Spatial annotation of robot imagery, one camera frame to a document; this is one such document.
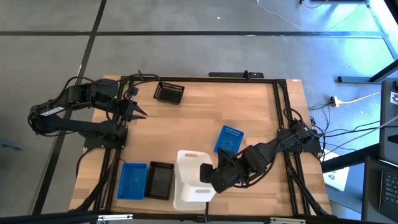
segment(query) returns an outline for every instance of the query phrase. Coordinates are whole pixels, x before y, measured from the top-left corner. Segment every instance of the wooden table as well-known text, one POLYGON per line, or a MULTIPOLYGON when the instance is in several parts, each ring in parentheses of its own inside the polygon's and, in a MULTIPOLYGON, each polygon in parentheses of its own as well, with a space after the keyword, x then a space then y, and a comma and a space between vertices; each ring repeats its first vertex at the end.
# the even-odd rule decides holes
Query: wooden table
MULTIPOLYGON (((105 76, 118 79, 119 76, 105 76)), ((217 165, 213 152, 221 127, 225 124, 244 132, 240 150, 258 142, 276 137, 279 127, 271 84, 175 82, 185 86, 180 105, 171 105, 153 99, 157 82, 139 85, 134 98, 148 114, 147 119, 128 123, 126 147, 121 158, 127 162, 159 161, 175 163, 177 151, 203 151, 217 165)), ((301 113, 310 125, 307 103, 300 80, 287 80, 291 107, 301 113)), ((93 122, 106 120, 105 113, 95 110, 93 122)), ((81 161, 70 208, 79 206, 98 182, 104 149, 95 149, 81 161)), ((318 159, 309 153, 301 155, 305 183, 317 202, 331 213, 322 170, 318 159)), ((114 191, 113 212, 139 213, 203 213, 181 212, 170 200, 146 198, 143 201, 116 200, 121 164, 114 191)), ((303 213, 299 188, 295 186, 298 209, 303 213)), ((283 155, 277 155, 269 174, 248 189, 230 188, 216 194, 209 203, 209 215, 292 216, 289 188, 283 155)))

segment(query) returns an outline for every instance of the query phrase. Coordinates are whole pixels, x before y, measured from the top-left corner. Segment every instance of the laptop keyboard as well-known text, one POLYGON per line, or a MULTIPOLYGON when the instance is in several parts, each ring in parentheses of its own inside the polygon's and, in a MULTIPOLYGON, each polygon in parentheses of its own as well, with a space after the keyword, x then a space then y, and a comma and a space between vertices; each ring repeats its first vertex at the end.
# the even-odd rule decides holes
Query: laptop keyboard
POLYGON ((398 177, 390 174, 384 175, 385 185, 383 188, 385 202, 398 204, 398 177))

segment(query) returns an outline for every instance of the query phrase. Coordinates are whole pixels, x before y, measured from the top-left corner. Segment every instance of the gray floor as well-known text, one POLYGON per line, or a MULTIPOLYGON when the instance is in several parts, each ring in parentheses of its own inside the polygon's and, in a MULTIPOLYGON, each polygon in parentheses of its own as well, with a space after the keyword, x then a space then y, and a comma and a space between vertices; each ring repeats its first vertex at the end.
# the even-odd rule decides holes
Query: gray floor
MULTIPOLYGON (((326 31, 351 14, 357 4, 328 3, 307 9, 295 1, 261 0, 270 11, 302 30, 326 31)), ((372 1, 382 11, 382 0, 372 1)), ((0 1, 0 30, 91 30, 100 0, 0 1)), ((384 16, 385 23, 392 24, 384 16)), ((394 37, 396 26, 390 25, 394 37)), ((259 8, 254 0, 108 1, 99 30, 297 30, 259 8)), ((364 4, 332 31, 377 31, 364 4)), ((29 108, 53 98, 78 73, 87 37, 0 37, 0 137, 24 148, 0 149, 0 217, 25 215, 37 191, 53 139, 36 136, 27 125, 29 108)), ((85 76, 143 72, 205 76, 208 72, 264 72, 267 78, 303 81, 309 106, 330 96, 351 100, 380 90, 379 85, 340 85, 340 75, 370 76, 393 61, 382 39, 329 37, 97 37, 85 76)), ((331 108, 330 130, 351 129, 379 120, 380 96, 331 108)), ((312 116, 322 128, 327 109, 312 116)), ((92 111, 73 118, 90 120, 92 111)), ((339 144, 355 136, 339 136, 339 144)), ((377 133, 346 147, 359 149, 378 141, 377 133)), ((67 136, 44 212, 68 209, 76 160, 83 139, 67 136)), ((348 151, 337 150, 338 154, 348 151)))

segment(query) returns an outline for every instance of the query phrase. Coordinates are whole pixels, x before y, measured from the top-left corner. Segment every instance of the blue plastic basket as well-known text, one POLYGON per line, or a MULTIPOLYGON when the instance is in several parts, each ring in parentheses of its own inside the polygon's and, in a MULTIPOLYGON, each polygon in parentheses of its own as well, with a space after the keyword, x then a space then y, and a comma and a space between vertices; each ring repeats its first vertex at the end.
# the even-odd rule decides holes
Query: blue plastic basket
POLYGON ((147 175, 147 164, 125 162, 120 176, 118 199, 143 200, 147 175))
POLYGON ((241 146, 242 139, 243 132, 224 125, 223 129, 220 132, 220 136, 218 136, 214 151, 218 153, 218 150, 221 148, 225 151, 237 154, 239 151, 239 147, 241 146))

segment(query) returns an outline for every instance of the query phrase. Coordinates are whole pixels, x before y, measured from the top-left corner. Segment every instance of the metal stand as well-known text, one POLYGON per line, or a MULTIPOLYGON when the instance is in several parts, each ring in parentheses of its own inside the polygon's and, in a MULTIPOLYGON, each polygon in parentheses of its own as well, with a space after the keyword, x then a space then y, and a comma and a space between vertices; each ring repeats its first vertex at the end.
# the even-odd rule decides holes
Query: metal stand
POLYGON ((339 83, 367 83, 367 84, 381 84, 383 80, 394 81, 397 79, 387 78, 389 75, 398 70, 398 60, 389 64, 386 68, 383 68, 380 72, 373 75, 372 77, 338 77, 339 83))
POLYGON ((345 154, 328 161, 322 162, 322 172, 330 172, 344 167, 353 166, 365 162, 365 158, 372 157, 379 159, 379 143, 365 147, 355 152, 345 154))

